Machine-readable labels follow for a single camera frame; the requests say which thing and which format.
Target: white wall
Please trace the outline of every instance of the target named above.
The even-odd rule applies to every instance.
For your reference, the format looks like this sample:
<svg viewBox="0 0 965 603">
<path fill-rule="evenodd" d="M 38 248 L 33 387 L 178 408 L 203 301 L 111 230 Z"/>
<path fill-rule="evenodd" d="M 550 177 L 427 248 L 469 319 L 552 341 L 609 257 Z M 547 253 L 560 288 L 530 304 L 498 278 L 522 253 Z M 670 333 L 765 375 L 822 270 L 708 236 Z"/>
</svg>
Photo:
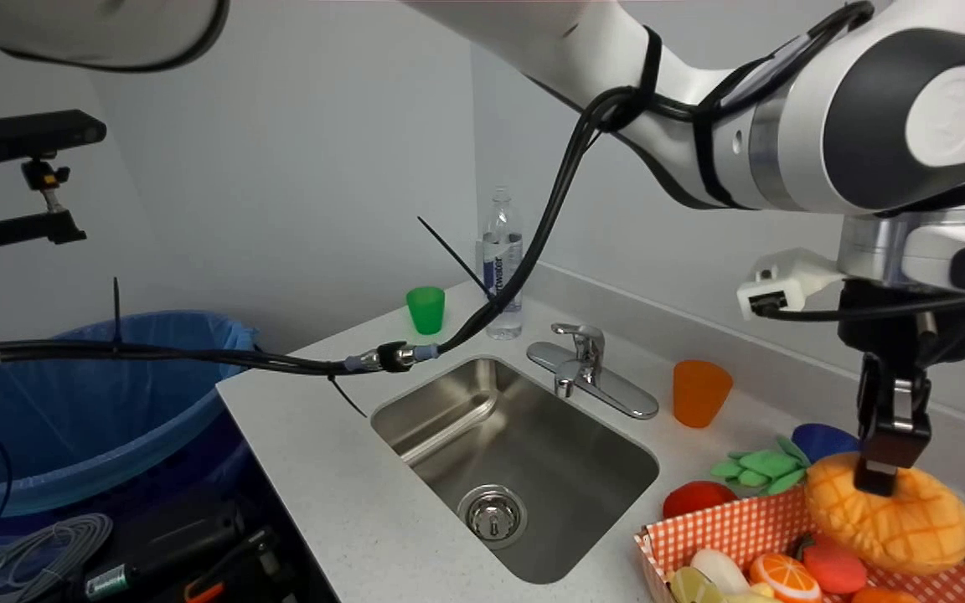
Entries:
<svg viewBox="0 0 965 603">
<path fill-rule="evenodd" d="M 824 16 L 833 0 L 632 0 L 681 55 L 734 68 Z M 572 109 L 477 49 L 480 211 L 508 192 L 530 214 L 544 211 Z M 575 177 L 547 263 L 625 294 L 742 330 L 802 358 L 858 370 L 858 355 L 827 324 L 745 320 L 734 288 L 754 257 L 812 248 L 833 253 L 839 217 L 812 214 L 700 214 L 677 206 L 650 170 L 618 141 L 600 141 Z M 936 370 L 936 401 L 965 410 L 965 364 Z"/>
<path fill-rule="evenodd" d="M 71 151 L 86 245 L 0 251 L 0 338 L 127 311 L 212 308 L 296 348 L 457 282 L 415 223 L 477 230 L 469 45 L 398 4 L 249 0 L 201 59 L 92 77 L 0 55 L 0 114 L 84 107 L 111 141 Z M 38 211 L 0 166 L 0 217 Z"/>
</svg>

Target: white countertop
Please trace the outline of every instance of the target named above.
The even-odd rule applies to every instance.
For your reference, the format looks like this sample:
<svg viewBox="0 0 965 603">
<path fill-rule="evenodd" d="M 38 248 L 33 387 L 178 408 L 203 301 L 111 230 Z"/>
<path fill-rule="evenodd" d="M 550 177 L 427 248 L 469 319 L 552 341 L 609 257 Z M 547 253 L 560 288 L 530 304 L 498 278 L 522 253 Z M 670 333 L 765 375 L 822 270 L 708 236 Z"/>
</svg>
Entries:
<svg viewBox="0 0 965 603">
<path fill-rule="evenodd" d="M 447 333 L 477 304 L 484 304 L 484 294 L 472 283 L 454 288 Z M 552 320 L 575 319 L 527 301 L 518 338 L 477 333 L 454 355 L 407 375 L 337 379 L 367 417 L 325 379 L 246 370 L 219 385 L 298 531 L 345 603 L 646 599 L 632 534 L 657 518 L 664 495 L 692 480 L 708 480 L 715 460 L 734 448 L 772 445 L 775 436 L 788 436 L 799 426 L 793 414 L 734 391 L 711 428 L 684 428 L 667 410 L 670 358 L 609 338 L 602 364 L 657 395 L 659 414 L 645 423 L 626 417 L 584 391 L 572 391 L 569 405 L 654 453 L 659 476 L 569 575 L 547 586 L 522 582 L 373 433 L 369 417 L 387 401 L 480 355 L 502 358 L 550 387 L 550 370 L 527 358 L 527 343 L 560 341 L 550 333 Z M 422 341 L 411 338 L 408 319 L 398 308 L 296 355 L 345 358 L 402 338 Z"/>
</svg>

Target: sink basin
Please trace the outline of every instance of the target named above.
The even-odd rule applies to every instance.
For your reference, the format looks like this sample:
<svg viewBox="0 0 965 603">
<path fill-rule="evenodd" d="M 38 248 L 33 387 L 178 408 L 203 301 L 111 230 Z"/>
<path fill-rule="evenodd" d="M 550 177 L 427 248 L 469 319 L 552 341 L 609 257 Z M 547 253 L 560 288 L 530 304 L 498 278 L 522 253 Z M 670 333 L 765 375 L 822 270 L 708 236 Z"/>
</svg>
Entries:
<svg viewBox="0 0 965 603">
<path fill-rule="evenodd" d="M 657 480 L 654 454 L 497 358 L 389 401 L 373 426 L 527 582 L 562 578 Z"/>
</svg>

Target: trash bin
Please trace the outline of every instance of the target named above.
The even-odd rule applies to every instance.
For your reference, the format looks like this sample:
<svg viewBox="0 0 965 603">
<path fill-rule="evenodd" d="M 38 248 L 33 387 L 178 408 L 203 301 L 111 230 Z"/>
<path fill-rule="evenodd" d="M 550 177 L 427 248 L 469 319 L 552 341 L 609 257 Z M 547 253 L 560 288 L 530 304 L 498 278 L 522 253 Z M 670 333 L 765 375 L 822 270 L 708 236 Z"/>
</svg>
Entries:
<svg viewBox="0 0 965 603">
<path fill-rule="evenodd" d="M 111 341 L 115 320 L 59 338 Z M 133 314 L 132 343 L 256 348 L 251 327 L 201 311 Z M 145 506 L 152 493 L 231 480 L 249 454 L 215 381 L 235 364 L 203 360 L 17 360 L 0 364 L 0 441 L 14 460 L 4 518 L 65 509 Z"/>
</svg>

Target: red basket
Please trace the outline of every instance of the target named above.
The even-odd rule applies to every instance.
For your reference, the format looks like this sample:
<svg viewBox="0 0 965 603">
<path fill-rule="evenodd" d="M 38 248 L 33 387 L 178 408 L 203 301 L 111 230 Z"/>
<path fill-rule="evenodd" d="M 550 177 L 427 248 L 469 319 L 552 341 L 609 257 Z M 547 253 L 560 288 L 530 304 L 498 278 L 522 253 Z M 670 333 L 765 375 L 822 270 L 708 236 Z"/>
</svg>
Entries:
<svg viewBox="0 0 965 603">
<path fill-rule="evenodd" d="M 761 553 L 784 553 L 807 529 L 803 487 L 737 499 L 646 527 L 638 534 L 639 568 L 654 603 L 670 603 L 664 575 L 688 565 L 696 550 L 711 547 L 746 565 Z M 932 575 L 870 568 L 870 586 L 904 589 L 926 603 L 965 603 L 965 565 Z"/>
</svg>

